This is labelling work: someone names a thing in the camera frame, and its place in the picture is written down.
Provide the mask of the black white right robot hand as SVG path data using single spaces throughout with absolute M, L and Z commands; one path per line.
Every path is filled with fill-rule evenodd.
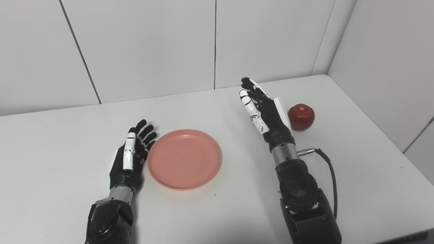
M 269 150 L 286 143 L 295 145 L 289 119 L 280 98 L 272 99 L 249 77 L 243 77 L 241 82 L 241 102 L 251 122 L 268 143 Z

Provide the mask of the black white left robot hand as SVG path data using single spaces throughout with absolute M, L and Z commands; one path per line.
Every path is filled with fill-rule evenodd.
M 140 120 L 129 129 L 127 139 L 113 157 L 110 170 L 110 189 L 115 186 L 127 186 L 133 193 L 139 191 L 143 184 L 143 168 L 149 151 L 155 144 L 157 133 L 146 119 Z

